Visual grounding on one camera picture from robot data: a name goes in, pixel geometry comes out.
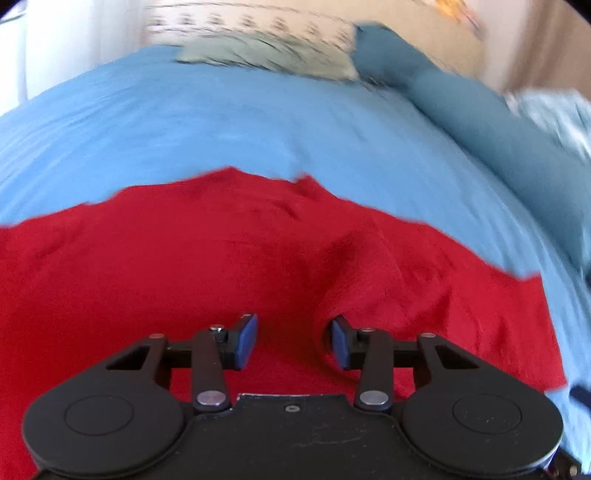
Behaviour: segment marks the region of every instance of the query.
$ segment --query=patterned pillow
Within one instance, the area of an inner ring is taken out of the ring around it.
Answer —
[[[296,37],[351,51],[355,27],[341,18],[290,7],[240,3],[155,0],[147,8],[148,43],[184,45],[198,35],[224,31]]]

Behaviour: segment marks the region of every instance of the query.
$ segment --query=red cloth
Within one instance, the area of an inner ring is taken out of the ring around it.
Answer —
[[[45,390],[150,333],[188,339],[243,312],[259,340],[226,374],[234,394],[354,392],[322,341],[339,313],[403,340],[437,332],[539,390],[565,383],[539,277],[309,177],[227,169],[0,230],[0,478],[33,474],[20,424]],[[413,391],[411,372],[395,382]],[[188,398],[187,371],[173,387]]]

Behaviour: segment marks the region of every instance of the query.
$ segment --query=blue duvet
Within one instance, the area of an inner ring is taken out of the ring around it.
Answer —
[[[509,190],[403,95],[175,55],[143,49],[0,117],[0,223],[227,165],[283,179],[306,172],[340,197],[427,222],[515,275],[541,271],[569,383],[591,387],[585,285]],[[589,469],[589,412],[568,389],[549,396],[564,445]]]

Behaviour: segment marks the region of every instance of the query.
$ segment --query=pillow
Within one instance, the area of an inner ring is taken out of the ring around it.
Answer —
[[[381,24],[357,26],[351,58],[362,80],[398,90],[406,90],[419,73],[438,70],[425,54]]]
[[[419,75],[408,97],[434,123],[480,158],[529,208],[587,275],[591,268],[591,171],[502,96],[460,76]]]
[[[259,67],[329,80],[358,78],[349,55],[336,47],[264,33],[228,32],[197,37],[182,49],[177,60]]]
[[[296,8],[217,2],[149,0],[147,41],[186,45],[200,35],[212,33],[266,33],[296,37],[314,43],[353,49],[355,26],[334,15],[300,11]]]

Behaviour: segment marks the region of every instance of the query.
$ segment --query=white wall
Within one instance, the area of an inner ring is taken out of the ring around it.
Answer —
[[[140,4],[140,0],[28,0],[29,97],[135,50]]]
[[[0,24],[0,115],[27,99],[25,79],[26,18],[17,5]]]
[[[466,0],[486,25],[482,80],[495,90],[502,89],[511,71],[532,1]]]

